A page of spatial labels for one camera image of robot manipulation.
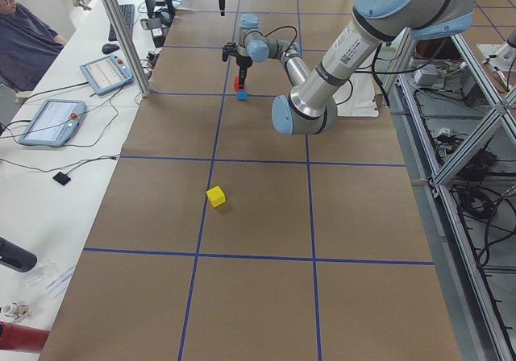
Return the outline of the red cylinder on desk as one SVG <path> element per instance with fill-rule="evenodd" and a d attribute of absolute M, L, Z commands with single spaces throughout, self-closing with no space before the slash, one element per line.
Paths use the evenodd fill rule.
<path fill-rule="evenodd" d="M 1 322 L 1 350 L 40 353 L 49 334 L 49 330 Z"/>

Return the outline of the black keyboard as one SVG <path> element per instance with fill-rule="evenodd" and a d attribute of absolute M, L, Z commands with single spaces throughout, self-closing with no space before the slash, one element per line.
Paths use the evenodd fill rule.
<path fill-rule="evenodd" d="M 132 37 L 133 34 L 133 21 L 135 17 L 135 6 L 133 4 L 121 4 L 119 5 L 120 12 L 122 14 L 123 25 L 126 28 L 128 35 Z M 117 41 L 117 35 L 114 30 L 114 26 L 110 25 L 110 30 L 108 34 L 108 41 L 114 42 Z"/>

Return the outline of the black computer mouse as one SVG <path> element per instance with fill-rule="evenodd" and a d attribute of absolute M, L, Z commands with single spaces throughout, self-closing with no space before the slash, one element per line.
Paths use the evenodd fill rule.
<path fill-rule="evenodd" d="M 102 45 L 102 53 L 105 55 L 111 54 L 117 50 L 119 50 L 119 46 L 117 44 L 107 43 Z"/>

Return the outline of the near teach pendant tablet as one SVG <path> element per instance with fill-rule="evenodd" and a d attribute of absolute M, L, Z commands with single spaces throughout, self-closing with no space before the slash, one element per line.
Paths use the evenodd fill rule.
<path fill-rule="evenodd" d="M 77 131 L 86 112 L 83 101 L 46 99 L 18 142 L 25 146 L 63 146 Z"/>

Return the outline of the teach pendant tablet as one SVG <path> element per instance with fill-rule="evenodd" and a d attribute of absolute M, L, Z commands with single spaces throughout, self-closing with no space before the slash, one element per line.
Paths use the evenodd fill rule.
<path fill-rule="evenodd" d="M 127 63 L 113 54 L 82 64 L 79 69 L 93 92 L 99 96 L 127 86 L 134 80 Z"/>
<path fill-rule="evenodd" d="M 25 146 L 63 146 L 77 131 L 86 112 L 83 101 L 46 99 L 18 142 Z"/>

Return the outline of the yellow wooden block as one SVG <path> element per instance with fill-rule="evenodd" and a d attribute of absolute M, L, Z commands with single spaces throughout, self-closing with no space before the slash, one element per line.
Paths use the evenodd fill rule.
<path fill-rule="evenodd" d="M 210 205 L 214 208 L 219 207 L 227 201 L 226 194 L 223 192 L 223 189 L 219 185 L 208 189 L 206 191 L 206 196 Z"/>

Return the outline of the black power adapter box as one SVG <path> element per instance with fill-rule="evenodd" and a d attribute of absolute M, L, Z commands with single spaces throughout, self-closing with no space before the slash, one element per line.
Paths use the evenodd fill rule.
<path fill-rule="evenodd" d="M 156 48 L 161 48 L 164 46 L 166 34 L 159 18 L 141 19 L 140 25 L 145 31 L 150 31 L 152 41 Z"/>

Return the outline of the aluminium truss frame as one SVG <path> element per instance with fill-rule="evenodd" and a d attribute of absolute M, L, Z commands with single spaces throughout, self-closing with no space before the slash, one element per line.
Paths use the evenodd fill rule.
<path fill-rule="evenodd" d="M 452 262 L 476 321 L 479 360 L 515 357 L 515 47 L 494 36 L 402 40 L 397 106 L 421 154 Z"/>

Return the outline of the black cylinder on desk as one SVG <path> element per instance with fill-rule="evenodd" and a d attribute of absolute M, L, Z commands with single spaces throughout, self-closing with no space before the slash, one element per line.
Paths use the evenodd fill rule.
<path fill-rule="evenodd" d="M 37 264 L 37 256 L 1 238 L 1 265 L 17 272 L 29 272 Z"/>

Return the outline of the small black square pad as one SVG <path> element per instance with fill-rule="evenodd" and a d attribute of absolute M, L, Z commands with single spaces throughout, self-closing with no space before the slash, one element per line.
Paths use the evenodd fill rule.
<path fill-rule="evenodd" d="M 63 173 L 63 172 L 56 173 L 52 177 L 52 179 L 55 182 L 57 182 L 57 183 L 59 183 L 60 185 L 63 185 L 63 186 L 67 185 L 71 181 L 71 177 L 68 174 Z"/>

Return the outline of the blue wooden block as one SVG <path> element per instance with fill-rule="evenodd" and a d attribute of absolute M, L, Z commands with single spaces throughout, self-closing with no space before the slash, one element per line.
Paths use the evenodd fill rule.
<path fill-rule="evenodd" d="M 236 91 L 235 97 L 238 101 L 246 101 L 248 99 L 248 92 L 247 91 Z"/>

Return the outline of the seated person in navy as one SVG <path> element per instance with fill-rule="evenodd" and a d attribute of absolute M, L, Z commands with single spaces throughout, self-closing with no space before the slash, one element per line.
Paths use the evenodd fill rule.
<path fill-rule="evenodd" d="M 29 92 L 60 55 L 67 40 L 16 0 L 1 0 L 1 79 Z"/>

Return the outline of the far teach pendant tablet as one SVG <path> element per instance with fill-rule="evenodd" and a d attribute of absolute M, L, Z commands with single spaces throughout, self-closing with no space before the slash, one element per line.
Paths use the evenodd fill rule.
<path fill-rule="evenodd" d="M 93 92 L 99 96 L 127 86 L 134 80 L 127 63 L 113 54 L 82 64 L 79 69 Z"/>

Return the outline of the red wooden block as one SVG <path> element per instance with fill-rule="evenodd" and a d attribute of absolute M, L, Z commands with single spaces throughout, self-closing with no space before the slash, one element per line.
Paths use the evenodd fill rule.
<path fill-rule="evenodd" d="M 234 90 L 236 91 L 244 91 L 245 87 L 245 79 L 239 76 L 235 76 L 233 81 Z"/>

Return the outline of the aluminium frame post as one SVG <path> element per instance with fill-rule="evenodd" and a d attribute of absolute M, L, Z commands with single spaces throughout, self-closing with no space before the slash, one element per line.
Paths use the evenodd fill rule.
<path fill-rule="evenodd" d="M 150 85 L 139 60 L 139 55 L 133 44 L 132 38 L 128 35 L 123 25 L 122 14 L 119 9 L 118 0 L 102 0 L 106 14 L 110 23 L 114 26 L 117 38 L 121 45 L 121 49 L 129 63 L 133 72 L 134 79 L 139 87 L 139 91 L 143 98 L 150 93 Z"/>

